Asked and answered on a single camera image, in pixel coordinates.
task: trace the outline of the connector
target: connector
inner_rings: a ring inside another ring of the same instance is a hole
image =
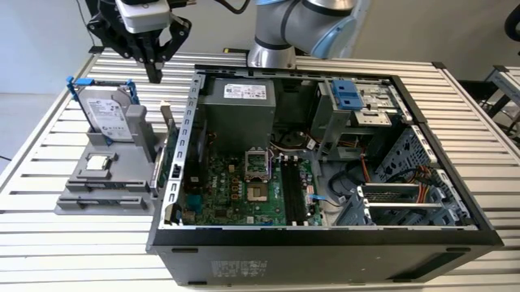
[[[171,172],[171,177],[172,178],[179,178],[180,176],[180,166],[176,164],[172,166],[172,172]]]
[[[357,93],[354,82],[349,80],[333,80],[333,94],[338,100],[341,110],[356,110],[364,108],[364,101]]]

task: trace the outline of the power supply label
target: power supply label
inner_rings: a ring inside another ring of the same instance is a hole
[[[114,141],[131,140],[120,104],[111,99],[88,99],[88,107],[100,132]]]
[[[225,99],[267,99],[265,85],[227,84]]]

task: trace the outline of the aluminum table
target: aluminum table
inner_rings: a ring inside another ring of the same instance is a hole
[[[159,103],[180,120],[194,64],[243,66],[243,54],[183,54],[164,65],[163,82],[114,51],[90,57],[76,76],[136,82],[147,120],[166,125]],[[317,60],[299,69],[394,74],[428,119],[505,247],[425,284],[198,287],[211,291],[520,291],[520,152],[461,88],[432,63]],[[55,202],[87,144],[88,124],[64,91],[0,176],[1,291],[187,291],[163,263],[144,253],[152,217],[57,216]]]

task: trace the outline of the white wall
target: white wall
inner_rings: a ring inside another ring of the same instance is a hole
[[[353,58],[441,61],[456,78],[483,79],[493,64],[520,66],[504,33],[519,0],[372,0]]]

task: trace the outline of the expansion slot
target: expansion slot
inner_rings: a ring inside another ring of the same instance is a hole
[[[287,225],[303,225],[306,220],[306,206],[299,185],[298,161],[285,160],[281,162],[282,190],[285,203],[285,218]]]

